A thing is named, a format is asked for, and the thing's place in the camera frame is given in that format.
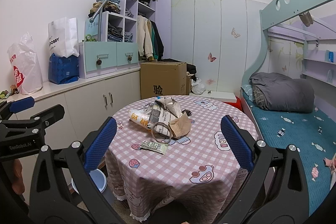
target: gray comforter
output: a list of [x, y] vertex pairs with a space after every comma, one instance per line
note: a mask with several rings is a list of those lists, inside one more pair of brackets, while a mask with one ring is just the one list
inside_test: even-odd
[[279, 73], [258, 72], [250, 78], [253, 91], [261, 95], [262, 108], [311, 113], [314, 90], [306, 79], [292, 79]]

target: blue gripper pad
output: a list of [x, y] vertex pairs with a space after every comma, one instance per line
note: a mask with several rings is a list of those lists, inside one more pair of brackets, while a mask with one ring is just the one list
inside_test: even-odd
[[220, 123], [220, 129], [240, 167], [246, 169], [248, 172], [251, 172], [254, 166], [252, 151], [231, 121], [225, 116], [222, 118]]
[[117, 132], [117, 122], [111, 118], [85, 153], [84, 169], [96, 170]]
[[19, 113], [21, 111], [24, 111], [28, 108], [33, 107], [34, 104], [35, 104], [34, 98], [27, 97], [27, 98], [13, 102], [9, 107], [9, 111], [12, 113]]

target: red logo on bag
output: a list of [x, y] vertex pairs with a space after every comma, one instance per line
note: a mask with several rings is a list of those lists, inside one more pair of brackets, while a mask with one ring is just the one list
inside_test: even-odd
[[25, 78], [23, 77], [23, 74], [19, 72], [17, 67], [13, 66], [13, 69], [14, 69], [14, 76], [16, 80], [16, 86], [19, 87]]
[[15, 58], [16, 58], [16, 54], [14, 54], [14, 55], [12, 56], [12, 58], [9, 60], [10, 63], [12, 63], [12, 62], [14, 61]]

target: pink checkered tablecloth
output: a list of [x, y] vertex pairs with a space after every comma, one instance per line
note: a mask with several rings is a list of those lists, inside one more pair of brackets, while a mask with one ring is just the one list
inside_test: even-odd
[[200, 97], [173, 98], [181, 109], [193, 113], [192, 126], [187, 136], [169, 143], [166, 155], [140, 150], [143, 140], [154, 140], [128, 118], [129, 109], [141, 109], [156, 97], [130, 104], [114, 115], [117, 134], [105, 154], [108, 185], [118, 200], [127, 199], [131, 216], [138, 221], [177, 200], [190, 211], [192, 224], [212, 223], [247, 175], [223, 141], [222, 117], [230, 115], [255, 140], [258, 135], [252, 121], [235, 107]]

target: mint green drawer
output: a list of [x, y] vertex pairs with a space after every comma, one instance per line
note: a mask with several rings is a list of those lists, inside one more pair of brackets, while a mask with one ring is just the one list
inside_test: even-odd
[[129, 42], [116, 42], [117, 44], [117, 66], [134, 64], [138, 62], [138, 44]]
[[[117, 65], [116, 42], [84, 42], [86, 72]], [[97, 56], [102, 61], [98, 66]]]

